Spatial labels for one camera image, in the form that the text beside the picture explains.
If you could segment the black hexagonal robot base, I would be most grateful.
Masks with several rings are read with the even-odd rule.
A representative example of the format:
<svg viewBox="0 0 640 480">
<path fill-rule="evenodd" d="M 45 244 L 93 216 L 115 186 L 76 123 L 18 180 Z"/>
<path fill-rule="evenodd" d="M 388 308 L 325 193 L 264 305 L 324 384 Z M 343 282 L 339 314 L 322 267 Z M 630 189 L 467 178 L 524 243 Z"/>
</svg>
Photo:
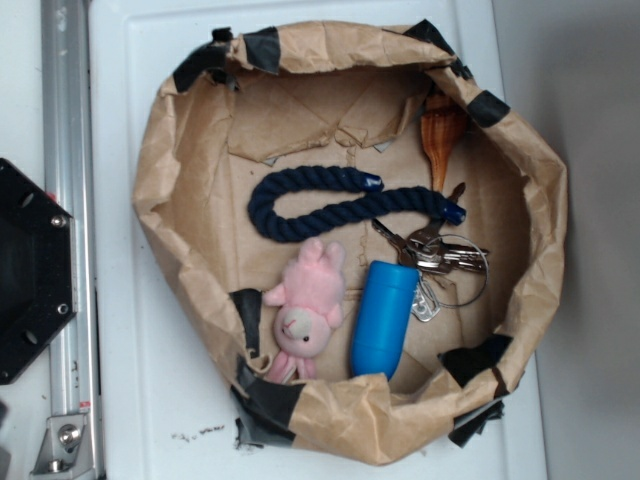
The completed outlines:
<svg viewBox="0 0 640 480">
<path fill-rule="evenodd" d="M 1 160 L 1 383 L 31 365 L 75 315 L 70 216 Z"/>
</svg>

